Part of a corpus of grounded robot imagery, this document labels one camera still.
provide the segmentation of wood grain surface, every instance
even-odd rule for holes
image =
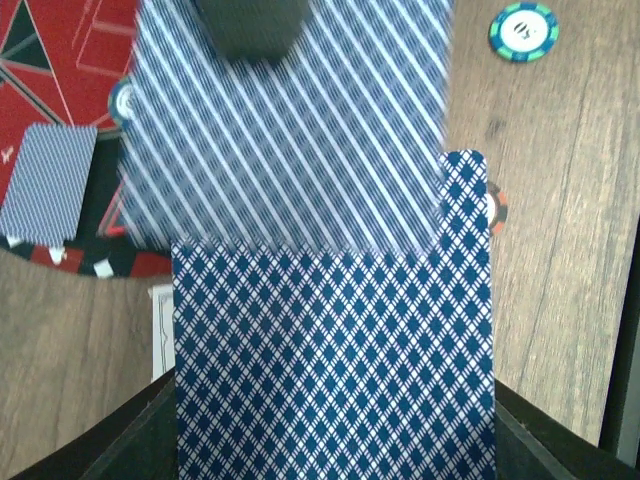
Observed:
[[[509,218],[492,240],[498,378],[597,443],[640,211],[640,7],[548,1],[532,64],[488,46],[509,2],[457,0],[451,149],[484,153]],[[0,252],[0,478],[151,378],[155,280],[95,280]]]

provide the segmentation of orange poker chip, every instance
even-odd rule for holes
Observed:
[[[489,230],[493,237],[500,233],[504,227],[509,212],[506,195],[493,182],[487,182],[487,205],[489,208]]]

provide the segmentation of red game mat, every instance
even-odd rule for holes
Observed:
[[[95,125],[102,141],[120,134],[108,103],[110,93],[129,71],[136,5],[137,0],[0,1],[0,206],[22,137],[32,123]],[[94,164],[100,161],[94,157]],[[51,253],[46,247],[4,237],[0,247],[36,263],[89,275],[169,273],[165,255],[138,252],[122,238],[96,238],[97,224],[109,203],[102,207],[103,197],[110,200],[117,188],[115,162],[109,162],[109,181],[102,188],[91,177],[105,171],[98,173],[99,166],[92,166],[89,182],[94,186],[85,196],[84,221],[66,252]],[[77,267],[62,268],[64,260],[72,259]],[[107,275],[104,261],[111,262]]]

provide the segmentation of dark green triangle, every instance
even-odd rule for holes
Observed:
[[[36,68],[51,69],[24,1],[20,2],[9,27],[7,41],[2,47],[0,57]]]

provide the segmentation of blue poker chip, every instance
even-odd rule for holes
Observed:
[[[127,128],[133,119],[133,85],[129,77],[124,77],[116,83],[109,94],[109,115],[116,125]]]
[[[554,13],[540,3],[518,2],[505,8],[491,24],[489,41],[498,55],[512,62],[533,62],[558,40]]]

